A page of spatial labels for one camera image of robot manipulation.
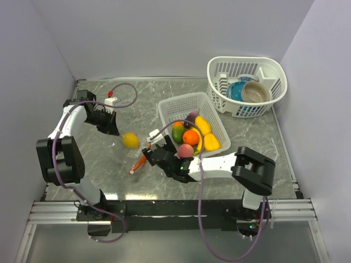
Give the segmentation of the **fake yellow lemon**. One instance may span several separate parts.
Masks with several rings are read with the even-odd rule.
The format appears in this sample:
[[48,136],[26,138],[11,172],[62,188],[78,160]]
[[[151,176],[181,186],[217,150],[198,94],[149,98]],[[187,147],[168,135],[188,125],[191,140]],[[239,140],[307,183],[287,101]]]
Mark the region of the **fake yellow lemon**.
[[134,133],[124,133],[122,143],[125,147],[135,149],[139,147],[139,138]]

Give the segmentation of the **clear zip top bag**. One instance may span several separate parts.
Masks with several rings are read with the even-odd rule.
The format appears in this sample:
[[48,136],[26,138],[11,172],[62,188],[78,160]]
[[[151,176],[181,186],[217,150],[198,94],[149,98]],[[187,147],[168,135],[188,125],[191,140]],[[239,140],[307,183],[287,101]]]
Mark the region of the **clear zip top bag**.
[[141,166],[143,166],[146,163],[146,158],[142,154],[142,149],[143,148],[151,148],[151,145],[147,143],[146,139],[140,139],[139,137],[139,147],[135,149],[127,148],[123,145],[122,143],[122,135],[124,133],[120,134],[120,141],[122,144],[122,147],[126,153],[127,158],[132,159],[133,164],[128,172],[129,175],[134,174]]

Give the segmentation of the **fake pink peach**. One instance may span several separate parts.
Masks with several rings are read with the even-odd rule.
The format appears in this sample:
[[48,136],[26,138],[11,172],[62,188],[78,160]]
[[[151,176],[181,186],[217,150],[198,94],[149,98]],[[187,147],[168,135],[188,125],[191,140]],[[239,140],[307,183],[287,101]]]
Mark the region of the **fake pink peach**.
[[182,144],[178,149],[179,158],[189,158],[194,155],[194,148],[189,144]]

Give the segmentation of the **fake green orange mango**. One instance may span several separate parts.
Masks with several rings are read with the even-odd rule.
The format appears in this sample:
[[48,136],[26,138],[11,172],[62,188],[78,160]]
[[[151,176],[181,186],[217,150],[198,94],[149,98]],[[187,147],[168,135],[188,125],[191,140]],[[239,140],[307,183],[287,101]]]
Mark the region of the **fake green orange mango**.
[[177,144],[183,143],[185,127],[182,122],[175,122],[172,126],[172,139]]

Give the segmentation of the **fake purple eggplant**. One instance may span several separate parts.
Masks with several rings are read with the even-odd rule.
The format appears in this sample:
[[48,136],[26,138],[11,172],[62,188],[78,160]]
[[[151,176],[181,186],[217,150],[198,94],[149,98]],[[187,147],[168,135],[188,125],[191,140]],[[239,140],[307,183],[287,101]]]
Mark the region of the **fake purple eggplant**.
[[194,111],[190,112],[185,119],[186,122],[184,122],[184,127],[186,129],[190,129],[193,126],[193,124],[195,123],[195,119],[197,116],[198,116],[198,110],[194,110]]

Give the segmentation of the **fake yellow bell pepper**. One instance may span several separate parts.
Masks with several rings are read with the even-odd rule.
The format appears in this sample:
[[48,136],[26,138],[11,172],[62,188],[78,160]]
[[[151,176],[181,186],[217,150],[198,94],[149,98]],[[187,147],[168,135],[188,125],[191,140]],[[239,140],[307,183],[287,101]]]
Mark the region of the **fake yellow bell pepper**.
[[220,142],[212,133],[205,135],[204,140],[204,147],[207,152],[216,151],[221,148]]

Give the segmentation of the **fake yellow banana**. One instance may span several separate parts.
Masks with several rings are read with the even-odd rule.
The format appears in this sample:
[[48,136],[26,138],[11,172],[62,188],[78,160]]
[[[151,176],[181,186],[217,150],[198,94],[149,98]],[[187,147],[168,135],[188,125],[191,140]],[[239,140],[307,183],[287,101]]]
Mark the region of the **fake yellow banana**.
[[195,127],[192,127],[190,130],[194,131],[199,137],[197,145],[194,146],[194,156],[195,156],[195,155],[198,155],[202,149],[202,137],[200,132]]

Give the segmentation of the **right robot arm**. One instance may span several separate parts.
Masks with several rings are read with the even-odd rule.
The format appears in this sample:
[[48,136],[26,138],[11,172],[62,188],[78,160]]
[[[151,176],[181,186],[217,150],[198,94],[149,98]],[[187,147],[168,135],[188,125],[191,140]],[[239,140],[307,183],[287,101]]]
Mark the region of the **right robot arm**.
[[158,166],[167,177],[184,184],[202,179],[236,180],[245,188],[240,212],[246,218],[253,218],[263,198],[272,194],[275,161],[251,148],[240,146],[236,152],[218,157],[179,158],[168,135],[161,141],[161,145],[142,150],[151,166]]

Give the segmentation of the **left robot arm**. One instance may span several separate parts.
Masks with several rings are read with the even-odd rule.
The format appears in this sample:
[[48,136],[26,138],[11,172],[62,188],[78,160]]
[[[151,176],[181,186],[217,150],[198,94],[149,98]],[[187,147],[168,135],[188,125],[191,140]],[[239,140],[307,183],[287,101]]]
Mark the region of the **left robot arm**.
[[102,190],[84,177],[85,163],[75,140],[83,123],[95,126],[103,134],[119,136],[112,108],[116,99],[106,99],[107,104],[98,109],[96,98],[94,93],[80,90],[75,99],[66,100],[60,121],[46,139],[37,141],[36,151],[45,182],[77,190],[83,196],[77,197],[80,211],[92,219],[103,220],[108,216],[109,206]]

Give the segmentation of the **white round dish rack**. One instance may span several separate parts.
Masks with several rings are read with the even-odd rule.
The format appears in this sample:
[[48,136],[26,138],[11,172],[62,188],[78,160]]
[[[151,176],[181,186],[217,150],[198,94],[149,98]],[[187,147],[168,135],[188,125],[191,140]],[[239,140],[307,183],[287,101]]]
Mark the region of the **white round dish rack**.
[[287,93],[286,75],[270,58],[218,56],[208,62],[207,78],[215,109],[237,118],[261,116]]

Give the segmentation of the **beige bowl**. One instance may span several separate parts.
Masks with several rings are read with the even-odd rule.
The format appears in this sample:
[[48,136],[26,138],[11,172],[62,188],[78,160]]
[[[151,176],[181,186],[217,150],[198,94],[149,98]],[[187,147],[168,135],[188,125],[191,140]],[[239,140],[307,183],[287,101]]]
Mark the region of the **beige bowl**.
[[268,89],[259,82],[246,82],[241,92],[243,102],[263,103],[270,100]]

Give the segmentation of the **blue white patterned plate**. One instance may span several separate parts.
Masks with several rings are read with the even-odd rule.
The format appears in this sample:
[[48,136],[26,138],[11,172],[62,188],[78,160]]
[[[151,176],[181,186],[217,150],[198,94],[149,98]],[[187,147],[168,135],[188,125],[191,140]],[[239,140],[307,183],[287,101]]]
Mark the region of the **blue white patterned plate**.
[[259,82],[259,78],[256,75],[251,75],[251,74],[240,74],[238,75],[237,78],[240,82],[250,82],[250,81]]

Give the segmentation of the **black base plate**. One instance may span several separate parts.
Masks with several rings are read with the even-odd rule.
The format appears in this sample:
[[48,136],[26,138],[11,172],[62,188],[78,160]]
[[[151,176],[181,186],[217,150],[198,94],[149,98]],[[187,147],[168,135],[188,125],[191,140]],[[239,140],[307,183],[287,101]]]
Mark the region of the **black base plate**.
[[204,229],[239,231],[255,236],[260,218],[271,219],[268,207],[256,211],[242,207],[238,199],[175,200],[175,201],[107,201],[109,214],[102,220],[84,215],[78,208],[76,220],[87,222],[88,232],[95,237],[122,231],[196,230],[198,221]]

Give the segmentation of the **aluminium rail frame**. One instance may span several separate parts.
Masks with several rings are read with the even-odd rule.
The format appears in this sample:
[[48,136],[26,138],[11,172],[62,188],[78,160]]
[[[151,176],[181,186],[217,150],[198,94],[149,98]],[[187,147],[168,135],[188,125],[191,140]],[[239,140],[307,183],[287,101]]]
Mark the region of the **aluminium rail frame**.
[[[116,214],[124,217],[128,230],[147,231],[151,224],[136,225],[145,219],[171,221],[174,217],[189,222],[189,227],[198,228],[197,217],[203,217],[203,224],[213,221],[213,226],[235,230],[238,224],[253,220],[252,212],[239,209],[244,192],[239,184],[206,180],[202,201],[198,201],[201,184],[181,184],[168,178],[153,182],[154,190],[145,193],[135,189],[123,190],[121,183],[113,181],[114,192],[105,197]],[[33,203],[27,227],[16,258],[17,262],[28,262],[34,246],[35,232],[40,225],[89,224],[96,221],[81,212],[78,197],[70,190],[48,184],[39,201]],[[316,253],[321,262],[330,262],[330,256],[322,237],[318,217],[313,203],[300,191],[294,176],[278,175],[273,181],[273,194],[268,198],[270,205],[270,227],[277,222],[307,222],[312,234]]]

